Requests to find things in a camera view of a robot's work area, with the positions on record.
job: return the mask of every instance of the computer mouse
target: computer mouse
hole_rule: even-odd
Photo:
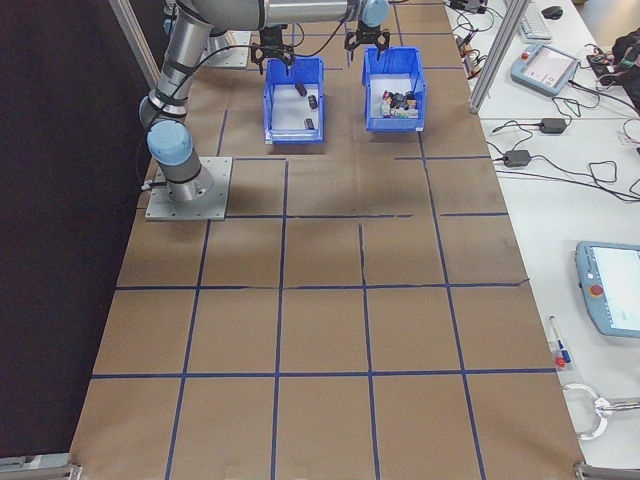
[[[542,16],[544,18],[548,18],[549,20],[557,20],[562,16],[562,7],[559,5],[554,5],[553,7],[547,7],[542,10]]]

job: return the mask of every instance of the red emergency stop button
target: red emergency stop button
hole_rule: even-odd
[[[589,287],[589,293],[591,293],[591,295],[593,295],[594,297],[599,297],[604,293],[604,290],[600,285],[591,285]]]

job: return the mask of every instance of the pen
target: pen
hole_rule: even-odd
[[[571,363],[571,355],[569,355],[569,350],[567,350],[562,343],[562,337],[560,336],[560,331],[558,329],[558,325],[556,324],[556,317],[553,315],[549,316],[549,323],[551,324],[551,328],[553,329],[553,334],[556,336],[556,341],[558,342],[558,347],[560,348],[560,354],[562,355],[562,359],[565,363]]]

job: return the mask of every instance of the blue storage bin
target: blue storage bin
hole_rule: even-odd
[[[427,83],[420,51],[415,47],[390,47],[380,55],[369,47],[364,54],[362,84],[365,88],[364,118],[369,132],[421,132],[427,107]],[[380,105],[384,90],[404,94],[412,90],[418,102],[417,118],[383,118]]]
[[[300,96],[295,88],[301,83],[307,89]],[[309,106],[309,95],[315,95],[318,108]],[[277,59],[269,59],[264,83],[264,140],[272,143],[322,143],[324,141],[324,62],[320,57],[296,58],[285,68]],[[305,119],[311,118],[313,130],[307,130]]]

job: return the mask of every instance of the keyboard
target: keyboard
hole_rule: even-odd
[[[534,0],[529,2],[520,20],[520,33],[525,43],[549,43],[553,39],[549,25]]]

